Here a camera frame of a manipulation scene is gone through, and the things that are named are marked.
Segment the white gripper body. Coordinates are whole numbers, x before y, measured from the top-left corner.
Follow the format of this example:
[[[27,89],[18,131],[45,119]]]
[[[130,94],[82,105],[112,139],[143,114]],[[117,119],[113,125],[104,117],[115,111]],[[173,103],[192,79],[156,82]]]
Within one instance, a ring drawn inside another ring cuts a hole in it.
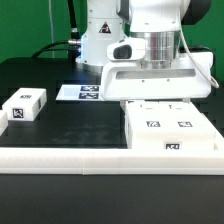
[[[211,84],[186,53],[166,69],[146,69],[139,61],[109,62],[101,77],[101,96],[107,101],[205,98]]]

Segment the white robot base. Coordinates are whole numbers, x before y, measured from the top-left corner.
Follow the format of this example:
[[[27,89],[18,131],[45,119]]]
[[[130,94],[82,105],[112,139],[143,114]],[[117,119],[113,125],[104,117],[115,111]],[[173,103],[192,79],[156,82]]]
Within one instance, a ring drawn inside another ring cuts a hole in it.
[[[87,0],[87,29],[81,37],[79,69],[101,73],[108,62],[107,47],[123,39],[123,21],[117,15],[117,0]]]

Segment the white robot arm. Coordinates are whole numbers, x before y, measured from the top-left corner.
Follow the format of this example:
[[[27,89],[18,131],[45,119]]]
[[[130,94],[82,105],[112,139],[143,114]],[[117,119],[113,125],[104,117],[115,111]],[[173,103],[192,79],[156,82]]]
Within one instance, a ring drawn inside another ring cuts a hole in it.
[[[107,101],[205,98],[213,55],[181,53],[181,22],[191,0],[119,0],[130,35],[108,46],[101,77]]]

